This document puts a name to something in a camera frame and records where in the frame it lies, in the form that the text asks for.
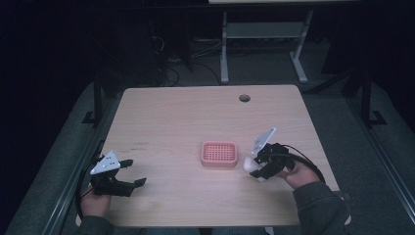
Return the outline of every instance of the white metal frame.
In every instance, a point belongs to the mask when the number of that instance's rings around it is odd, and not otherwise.
[[[290,57],[301,83],[307,83],[307,77],[300,62],[300,53],[308,33],[313,11],[310,10],[303,22],[291,23],[229,23],[227,13],[223,13],[222,53],[220,55],[220,80],[229,82],[226,44],[228,38],[298,38],[299,44]]]

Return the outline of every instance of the hole in table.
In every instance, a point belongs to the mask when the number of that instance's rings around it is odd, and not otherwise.
[[[251,99],[251,96],[249,96],[249,95],[240,95],[239,96],[239,100],[241,101],[241,102],[244,102],[244,103],[247,103],[247,102],[249,102],[250,101],[250,99]]]

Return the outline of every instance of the human hand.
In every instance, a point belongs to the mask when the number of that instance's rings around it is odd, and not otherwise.
[[[297,161],[295,161],[295,163],[296,166],[293,170],[281,170],[279,173],[276,174],[276,176],[285,179],[285,181],[293,189],[298,189],[301,186],[308,183],[320,181],[317,174],[308,166]]]
[[[104,215],[110,209],[111,204],[111,195],[96,195],[92,186],[89,186],[87,191],[88,193],[83,196],[80,202],[80,207],[82,209],[83,216],[100,216]]]

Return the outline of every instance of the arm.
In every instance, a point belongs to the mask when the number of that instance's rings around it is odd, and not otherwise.
[[[114,226],[104,219],[110,209],[110,195],[95,195],[94,191],[88,192],[81,201],[82,222],[76,231],[76,235],[110,235],[114,233]]]
[[[281,171],[294,190],[300,219],[301,234],[346,234],[345,222],[349,216],[346,203],[304,164],[296,162],[292,171]]]

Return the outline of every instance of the person's left hand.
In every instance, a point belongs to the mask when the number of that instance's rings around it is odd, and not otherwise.
[[[100,216],[104,217],[110,209],[111,195],[96,195],[94,190],[88,192],[80,202],[83,216]]]

